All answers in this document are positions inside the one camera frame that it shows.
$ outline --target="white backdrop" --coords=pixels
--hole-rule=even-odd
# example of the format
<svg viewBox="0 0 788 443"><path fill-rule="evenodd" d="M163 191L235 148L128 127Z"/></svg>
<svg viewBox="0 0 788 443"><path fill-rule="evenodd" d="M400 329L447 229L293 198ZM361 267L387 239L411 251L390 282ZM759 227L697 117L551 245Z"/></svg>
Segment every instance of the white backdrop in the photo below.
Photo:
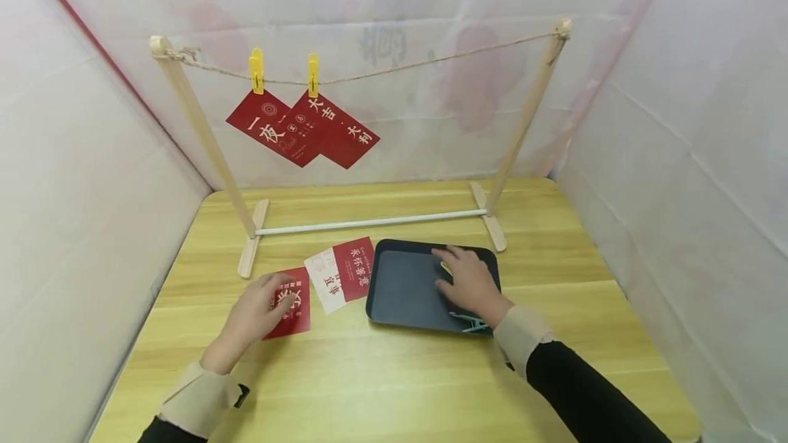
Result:
<svg viewBox="0 0 788 443"><path fill-rule="evenodd" d="M203 60L245 70L250 49L265 73L306 80L306 59L321 55L321 76L340 77L546 33L570 15L564 50L534 121L519 172L534 168L570 130L570 107L589 87L601 46L627 29L632 0L69 0L154 109L167 131L215 187L154 60L147 38L166 34L202 48ZM304 170L224 123L248 82L188 70L229 163L243 186L319 185L491 174L522 106L544 41L477 57L325 87L324 92L382 141L356 167L319 158ZM302 90L270 87L286 103Z"/></svg>
<svg viewBox="0 0 788 443"><path fill-rule="evenodd" d="M56 0L0 58L0 442L82 442L208 188Z"/></svg>
<svg viewBox="0 0 788 443"><path fill-rule="evenodd" d="M558 182L698 408L788 442L788 0L654 0Z"/></svg>

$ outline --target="hanging red card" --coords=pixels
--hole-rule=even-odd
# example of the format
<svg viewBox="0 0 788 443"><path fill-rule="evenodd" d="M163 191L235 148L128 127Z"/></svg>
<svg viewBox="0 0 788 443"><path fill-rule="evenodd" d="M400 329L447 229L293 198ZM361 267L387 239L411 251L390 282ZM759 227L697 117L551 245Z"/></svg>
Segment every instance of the hanging red card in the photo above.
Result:
<svg viewBox="0 0 788 443"><path fill-rule="evenodd" d="M319 92L317 98L311 98L308 92L304 92L292 111L310 113L318 118L315 123L319 124L322 137L315 141L320 142L320 153L345 169L349 169L380 141L376 133Z"/></svg>
<svg viewBox="0 0 788 443"><path fill-rule="evenodd" d="M320 153L319 144L313 143L320 134L317 123L294 113L269 90L249 91L227 122L301 168Z"/></svg>
<svg viewBox="0 0 788 443"><path fill-rule="evenodd" d="M276 324L276 327L271 330L271 333L266 335L264 339L300 334L301 332L306 332L311 327L309 273L306 272L306 267L289 269L287 271L281 271L280 273L286 273L292 278L289 281L283 282L281 286L276 288L274 296L271 297L271 308L275 308L276 305L285 298L287 293L295 294L295 302L279 323Z"/></svg>

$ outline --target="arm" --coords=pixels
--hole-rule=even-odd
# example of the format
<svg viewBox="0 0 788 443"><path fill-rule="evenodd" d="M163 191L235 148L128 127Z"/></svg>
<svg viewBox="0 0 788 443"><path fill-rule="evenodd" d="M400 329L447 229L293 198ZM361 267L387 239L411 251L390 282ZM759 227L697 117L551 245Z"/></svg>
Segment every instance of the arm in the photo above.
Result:
<svg viewBox="0 0 788 443"><path fill-rule="evenodd" d="M669 442L610 381L556 340L541 315L504 297L475 253L457 247L434 253L454 278L437 288L493 328L508 366L550 402L577 441Z"/></svg>
<svg viewBox="0 0 788 443"><path fill-rule="evenodd" d="M250 345L276 327L295 298L286 297L273 310L271 297L285 280L269 274L249 283L230 310L222 333L193 362L165 398L159 415L139 443L205 443L230 407L240 407L249 389L230 371Z"/></svg>

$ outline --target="wooden table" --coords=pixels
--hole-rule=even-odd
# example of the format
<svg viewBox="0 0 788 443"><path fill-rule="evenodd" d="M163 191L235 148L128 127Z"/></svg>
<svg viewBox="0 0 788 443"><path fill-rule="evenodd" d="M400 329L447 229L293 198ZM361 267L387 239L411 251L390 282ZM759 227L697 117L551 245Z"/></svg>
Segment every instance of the wooden table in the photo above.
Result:
<svg viewBox="0 0 788 443"><path fill-rule="evenodd" d="M266 226L475 209L466 182L249 190L244 198L250 209L271 200ZM510 180L497 215L508 240L498 255L503 292L544 313L559 339L670 437L696 437L693 408L555 183ZM367 235L492 247L478 218L270 236L261 240L254 275L299 267ZM247 284L235 273L243 242L227 195L209 196L90 441L139 438ZM311 331L259 343L237 366L252 392L212 442L574 441L490 340L374 325L362 300L327 317L312 298Z"/></svg>

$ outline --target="white crossbar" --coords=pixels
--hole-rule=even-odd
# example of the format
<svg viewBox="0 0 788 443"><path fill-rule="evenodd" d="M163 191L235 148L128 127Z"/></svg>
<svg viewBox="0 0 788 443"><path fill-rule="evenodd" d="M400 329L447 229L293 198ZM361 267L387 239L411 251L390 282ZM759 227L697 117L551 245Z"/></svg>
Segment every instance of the white crossbar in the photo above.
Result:
<svg viewBox="0 0 788 443"><path fill-rule="evenodd" d="M307 232L322 230L341 230L344 228L360 228L365 226L384 226L386 224L403 224L404 222L437 221L440 219L467 218L486 213L484 209L470 211L439 212L437 214L404 215L395 218L367 219L366 221L325 222L325 224L307 224L305 226L284 226L280 228L263 228L257 230L258 236L269 234L289 234L290 232Z"/></svg>

